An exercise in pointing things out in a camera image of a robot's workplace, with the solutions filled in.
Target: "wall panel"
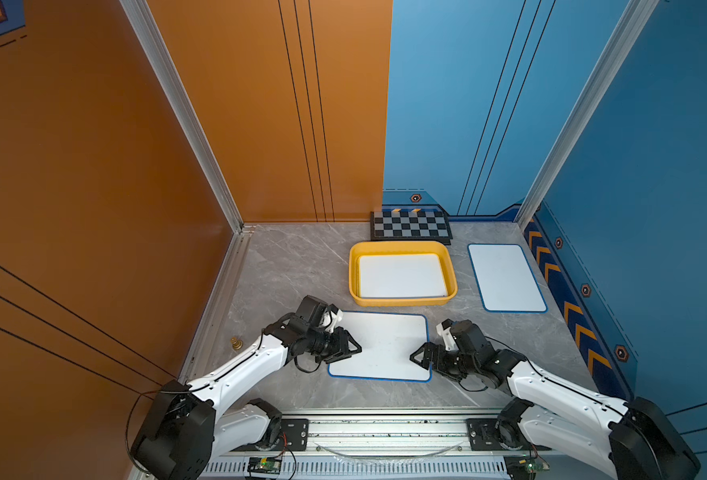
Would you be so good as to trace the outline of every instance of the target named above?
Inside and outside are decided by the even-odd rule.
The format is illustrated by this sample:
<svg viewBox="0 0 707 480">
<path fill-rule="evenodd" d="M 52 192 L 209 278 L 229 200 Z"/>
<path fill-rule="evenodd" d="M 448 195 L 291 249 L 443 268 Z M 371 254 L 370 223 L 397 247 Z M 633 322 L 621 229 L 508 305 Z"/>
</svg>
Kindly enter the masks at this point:
<svg viewBox="0 0 707 480">
<path fill-rule="evenodd" d="M 121 5 L 24 7 L 26 25 L 0 37 L 0 265 L 137 353 L 1 268 L 0 296 L 140 373 L 1 298 L 0 328 L 158 388 L 232 233 Z M 135 397 L 0 331 L 0 478 L 124 478 Z"/>
<path fill-rule="evenodd" d="M 149 4 L 246 222 L 369 217 L 390 1 Z"/>
</svg>

